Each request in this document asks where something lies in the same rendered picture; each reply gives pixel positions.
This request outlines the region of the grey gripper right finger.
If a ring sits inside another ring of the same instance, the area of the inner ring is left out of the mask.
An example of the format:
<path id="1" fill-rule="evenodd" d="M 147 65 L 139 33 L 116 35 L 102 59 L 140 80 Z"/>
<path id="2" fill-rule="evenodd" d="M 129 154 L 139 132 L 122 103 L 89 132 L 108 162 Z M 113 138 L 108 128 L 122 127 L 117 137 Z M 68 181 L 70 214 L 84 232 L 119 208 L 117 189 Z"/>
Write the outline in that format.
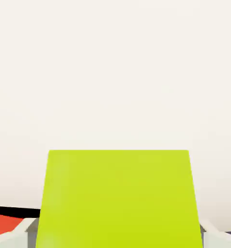
<path id="1" fill-rule="evenodd" d="M 231 234 L 219 231 L 208 220 L 200 220 L 203 233 L 203 248 L 231 248 Z"/>

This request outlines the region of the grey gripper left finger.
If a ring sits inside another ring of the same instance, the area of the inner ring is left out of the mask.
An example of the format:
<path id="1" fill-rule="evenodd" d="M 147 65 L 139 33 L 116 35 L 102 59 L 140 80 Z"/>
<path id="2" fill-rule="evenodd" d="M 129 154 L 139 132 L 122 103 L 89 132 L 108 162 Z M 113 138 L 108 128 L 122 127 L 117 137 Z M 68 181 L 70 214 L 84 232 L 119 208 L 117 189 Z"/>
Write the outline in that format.
<path id="1" fill-rule="evenodd" d="M 25 218 L 11 232 L 0 234 L 0 248 L 35 248 L 39 218 Z"/>

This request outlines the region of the small yellow-green cube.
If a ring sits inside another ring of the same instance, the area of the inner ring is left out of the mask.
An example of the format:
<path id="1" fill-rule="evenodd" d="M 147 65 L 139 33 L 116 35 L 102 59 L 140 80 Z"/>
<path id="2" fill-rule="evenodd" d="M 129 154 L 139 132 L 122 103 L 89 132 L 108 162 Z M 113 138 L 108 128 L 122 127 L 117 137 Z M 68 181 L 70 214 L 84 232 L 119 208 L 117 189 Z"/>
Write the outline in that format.
<path id="1" fill-rule="evenodd" d="M 51 150 L 36 248 L 202 248 L 187 150 Z"/>

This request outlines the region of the large red box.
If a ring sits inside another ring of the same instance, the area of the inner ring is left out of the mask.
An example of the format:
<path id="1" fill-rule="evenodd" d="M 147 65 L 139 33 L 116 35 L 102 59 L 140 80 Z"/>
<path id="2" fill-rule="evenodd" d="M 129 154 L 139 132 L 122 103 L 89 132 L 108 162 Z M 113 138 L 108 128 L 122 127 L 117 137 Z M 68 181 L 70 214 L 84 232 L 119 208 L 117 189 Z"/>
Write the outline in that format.
<path id="1" fill-rule="evenodd" d="M 22 222 L 22 220 L 22 218 L 0 215 L 0 234 L 11 232 Z"/>

